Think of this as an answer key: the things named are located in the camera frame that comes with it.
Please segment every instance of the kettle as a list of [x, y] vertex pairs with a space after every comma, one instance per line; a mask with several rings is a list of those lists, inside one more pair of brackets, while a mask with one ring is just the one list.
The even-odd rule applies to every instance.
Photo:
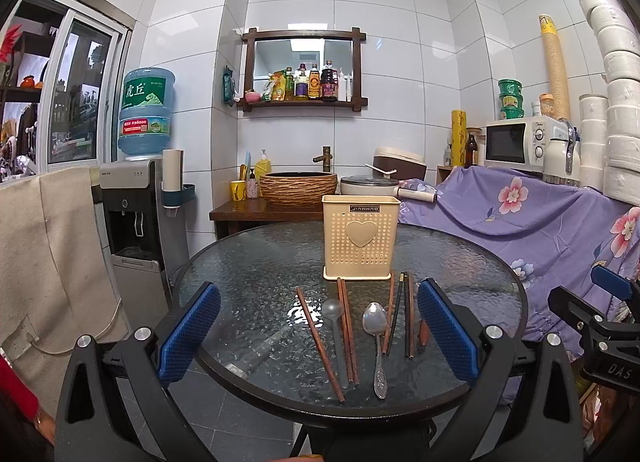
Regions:
[[542, 180], [548, 184], [580, 185], [580, 155], [576, 149], [575, 130], [567, 119], [560, 119], [567, 131], [554, 132], [545, 152]]

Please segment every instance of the sink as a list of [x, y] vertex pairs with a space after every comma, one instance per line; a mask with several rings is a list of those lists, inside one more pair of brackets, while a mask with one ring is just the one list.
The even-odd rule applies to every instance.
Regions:
[[333, 195], [338, 185], [335, 173], [287, 171], [260, 177], [260, 192], [265, 200], [279, 206], [311, 206]]

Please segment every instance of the metal spoon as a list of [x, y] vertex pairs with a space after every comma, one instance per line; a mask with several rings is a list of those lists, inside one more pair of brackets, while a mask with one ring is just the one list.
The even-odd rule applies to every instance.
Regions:
[[338, 330], [338, 320], [344, 313], [342, 303], [335, 298], [329, 298], [324, 300], [321, 308], [322, 316], [331, 321], [331, 328], [334, 331], [334, 349], [335, 359], [338, 365], [338, 380], [340, 381], [341, 388], [349, 387], [349, 380], [347, 379], [347, 364], [344, 360], [344, 344], [340, 337], [340, 331]]
[[380, 334], [386, 330], [386, 312], [379, 303], [369, 303], [362, 315], [362, 328], [367, 334], [376, 337], [378, 353], [376, 355], [376, 372], [373, 376], [373, 389], [378, 398], [386, 397], [386, 375], [382, 367], [382, 352], [380, 349]]

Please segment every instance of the white cable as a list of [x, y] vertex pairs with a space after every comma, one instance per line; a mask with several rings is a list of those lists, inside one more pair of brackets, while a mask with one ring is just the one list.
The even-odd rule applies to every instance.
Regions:
[[[108, 325], [101, 332], [98, 332], [98, 334], [94, 336], [94, 339], [100, 339], [104, 334], [106, 334], [107, 330], [109, 330], [111, 328], [111, 325], [113, 325], [114, 321], [116, 320], [116, 316], [118, 315], [118, 311], [120, 310], [120, 306], [121, 305], [122, 305], [122, 298], [120, 298], [118, 300], [118, 304], [116, 305], [116, 310], [113, 312], [113, 316], [111, 317], [111, 321], [109, 321]], [[39, 350], [43, 354], [48, 354], [50, 356], [62, 356], [64, 354], [68, 354], [69, 352], [71, 352], [76, 347], [76, 344], [74, 344], [69, 350], [64, 350], [63, 352], [47, 352], [46, 350], [44, 350], [44, 349], [40, 348], [39, 346], [37, 346], [35, 341], [36, 341], [35, 338], [30, 341], [31, 346], [33, 346], [36, 350]]]

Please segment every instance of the table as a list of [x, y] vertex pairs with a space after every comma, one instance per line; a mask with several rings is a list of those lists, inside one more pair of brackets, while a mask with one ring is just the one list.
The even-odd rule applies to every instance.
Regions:
[[[335, 367], [330, 322], [319, 314], [326, 298], [337, 297], [335, 282], [322, 278], [323, 243], [322, 222], [280, 223], [228, 236], [192, 258], [175, 285], [174, 301], [184, 304], [204, 281], [222, 293], [222, 309], [199, 352], [207, 373], [250, 404], [318, 426], [348, 426], [364, 418], [367, 426], [388, 425], [455, 407], [468, 386], [453, 375], [433, 339], [418, 347], [413, 360], [404, 358], [403, 304], [384, 361], [388, 395], [375, 397], [375, 340], [362, 329], [362, 312], [371, 301], [387, 305], [389, 282], [346, 284], [361, 384], [351, 385], [346, 402], [338, 403], [295, 294], [300, 286]], [[412, 272], [416, 281], [433, 277], [451, 301], [470, 307], [483, 325], [499, 324], [511, 336], [522, 336], [524, 289], [509, 265], [489, 251], [443, 232], [399, 224], [393, 268]], [[225, 368], [278, 332], [282, 339], [247, 380]]]
[[277, 206], [264, 198], [229, 201], [209, 213], [218, 239], [272, 222], [322, 220], [322, 204], [306, 207]]

